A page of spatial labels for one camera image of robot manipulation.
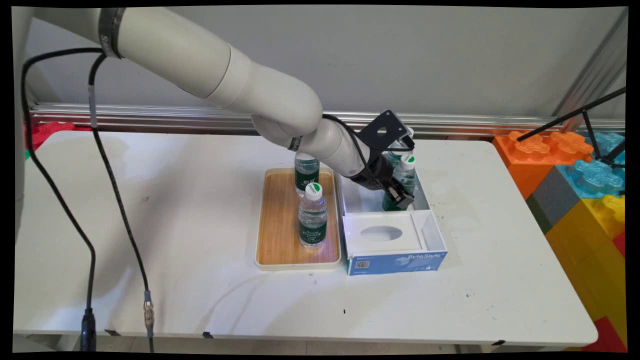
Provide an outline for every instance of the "white table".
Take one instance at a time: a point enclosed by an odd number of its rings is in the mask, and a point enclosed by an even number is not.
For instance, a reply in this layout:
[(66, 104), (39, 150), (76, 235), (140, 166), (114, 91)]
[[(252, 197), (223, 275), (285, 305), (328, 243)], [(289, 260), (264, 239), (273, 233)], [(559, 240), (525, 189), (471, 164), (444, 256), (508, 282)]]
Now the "white table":
[[(293, 153), (258, 136), (103, 133), (149, 278), (156, 336), (581, 346), (597, 332), (496, 150), (417, 140), (449, 254), (437, 272), (263, 272), (264, 172)], [(100, 334), (144, 336), (143, 284), (91, 133), (38, 150), (95, 245)], [(89, 252), (31, 160), (13, 331), (77, 334)]]

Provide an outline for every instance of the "oval hole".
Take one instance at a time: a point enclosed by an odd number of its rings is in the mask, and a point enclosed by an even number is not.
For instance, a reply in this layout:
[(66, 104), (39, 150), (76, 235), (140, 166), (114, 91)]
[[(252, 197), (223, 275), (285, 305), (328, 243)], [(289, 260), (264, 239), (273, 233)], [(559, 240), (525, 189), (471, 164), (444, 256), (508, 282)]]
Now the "oval hole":
[(402, 230), (392, 226), (372, 226), (364, 229), (360, 235), (371, 241), (391, 241), (402, 236)]

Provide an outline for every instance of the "open box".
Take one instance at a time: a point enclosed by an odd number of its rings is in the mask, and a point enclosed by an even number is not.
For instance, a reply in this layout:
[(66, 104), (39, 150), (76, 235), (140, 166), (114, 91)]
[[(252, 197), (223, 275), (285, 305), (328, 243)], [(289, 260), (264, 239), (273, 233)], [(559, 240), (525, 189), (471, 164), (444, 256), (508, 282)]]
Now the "open box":
[(336, 177), (349, 275), (438, 270), (447, 247), (416, 177), (406, 211), (383, 211), (383, 191)]

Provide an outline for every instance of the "bottle cap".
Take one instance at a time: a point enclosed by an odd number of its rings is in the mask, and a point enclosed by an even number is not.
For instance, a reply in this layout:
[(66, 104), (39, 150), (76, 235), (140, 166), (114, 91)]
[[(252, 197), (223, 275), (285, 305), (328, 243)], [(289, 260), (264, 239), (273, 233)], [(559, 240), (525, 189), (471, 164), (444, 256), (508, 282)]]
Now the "bottle cap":
[(411, 154), (402, 155), (402, 158), (400, 158), (400, 166), (405, 170), (415, 168), (415, 156)]
[(310, 183), (305, 188), (305, 197), (311, 201), (316, 201), (322, 197), (322, 185)]

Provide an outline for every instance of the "plastic bottle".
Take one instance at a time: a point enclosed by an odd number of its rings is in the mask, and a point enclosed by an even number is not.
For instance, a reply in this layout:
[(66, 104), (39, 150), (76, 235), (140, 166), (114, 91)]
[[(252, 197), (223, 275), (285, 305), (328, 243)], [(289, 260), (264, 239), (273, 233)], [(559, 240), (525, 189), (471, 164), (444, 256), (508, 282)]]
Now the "plastic bottle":
[[(413, 195), (413, 189), (415, 188), (415, 157), (413, 155), (406, 154), (402, 156), (400, 166), (394, 170), (394, 178), (404, 186), (405, 191)], [(394, 205), (391, 196), (385, 193), (385, 198), (382, 200), (382, 210), (403, 211), (406, 208), (398, 208)]]
[(296, 152), (294, 160), (296, 167), (296, 192), (298, 196), (305, 196), (305, 187), (310, 183), (317, 183), (320, 176), (320, 161), (304, 152)]
[(322, 197), (322, 186), (310, 183), (305, 188), (305, 197), (298, 208), (298, 238), (302, 246), (315, 249), (324, 245), (328, 209)]
[[(409, 130), (409, 137), (413, 139), (413, 129), (408, 126), (406, 128), (407, 130)], [(402, 144), (400, 140), (396, 140), (394, 141), (393, 144), (391, 144), (390, 147), (406, 147), (406, 145)], [(395, 169), (397, 168), (398, 164), (400, 164), (400, 158), (402, 157), (402, 155), (406, 155), (406, 154), (413, 154), (413, 151), (401, 151), (401, 152), (388, 151), (387, 161)]]

